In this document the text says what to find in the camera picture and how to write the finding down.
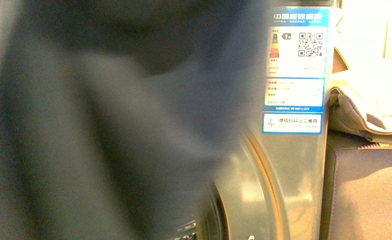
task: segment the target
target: beige fabric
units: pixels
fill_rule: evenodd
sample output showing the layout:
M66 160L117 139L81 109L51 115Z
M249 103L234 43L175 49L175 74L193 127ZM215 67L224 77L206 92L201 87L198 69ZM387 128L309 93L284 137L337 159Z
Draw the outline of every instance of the beige fabric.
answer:
M392 60L332 75L329 127L369 140L392 135Z
M362 138L335 132L327 142L321 239L392 240L392 150L359 150Z

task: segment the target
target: blurred dark fabric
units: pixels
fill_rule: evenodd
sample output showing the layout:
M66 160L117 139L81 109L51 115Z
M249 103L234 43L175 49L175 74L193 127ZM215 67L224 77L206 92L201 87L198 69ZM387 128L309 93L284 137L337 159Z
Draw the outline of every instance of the blurred dark fabric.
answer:
M9 36L0 240L176 237L261 112L266 1L83 2L25 1Z

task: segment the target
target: silver washing machine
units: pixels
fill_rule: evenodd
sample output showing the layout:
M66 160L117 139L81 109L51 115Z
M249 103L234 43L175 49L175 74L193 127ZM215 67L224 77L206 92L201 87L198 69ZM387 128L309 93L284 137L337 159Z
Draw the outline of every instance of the silver washing machine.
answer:
M275 5L276 7L268 14L269 39L266 47L265 94L262 94L251 108L251 121L241 137L240 148L227 156L226 167L218 173L209 191L210 198L207 197L201 206L200 214L196 218L199 240L316 240L319 238L329 76L333 54L329 38L330 29L333 27L334 2L300 0L285 3L287 6L297 7L279 6L278 3ZM315 19L319 19L321 14L323 25L315 25L318 23ZM292 15L305 18L305 25L302 20L291 22L288 17ZM307 18L312 16L313 22L308 22ZM308 39L310 36L314 36L314 43L323 44L322 55L319 55L321 62L299 65L303 68L309 65L316 66L322 69L322 72L303 73L297 71L297 67L277 63L282 61L283 64L291 64L285 62L287 59L292 60L290 57L287 58L288 51L285 48L290 46L292 37L296 38L295 42L299 42L298 61L311 60L305 54L313 53L306 48L302 50L303 44L312 40ZM296 69L294 73L286 73L292 68ZM277 82L284 82L282 85L288 86L292 79L300 80L301 84L291 86L290 89L304 88L305 92L295 90L291 94L301 96L302 99L294 99L290 93L284 94L283 91L271 90L279 86ZM310 106L312 111L301 106L304 104L309 106L309 98L315 101L310 90L320 92L317 96L320 99L318 101L317 98L316 101L321 102L312 104ZM268 104L268 101L273 100L278 94L281 94L279 99L298 101L293 105L300 105L301 108L292 106L292 103L285 104L283 101L281 104ZM294 107L295 111L288 110L288 107ZM273 124L283 124L286 128L288 125L285 120L289 114L302 117L302 123L300 121L297 123L301 126L306 124L305 121L311 122L312 117L315 122L316 116L319 116L314 126L315 130L307 125L305 130L296 128L283 130L273 126Z

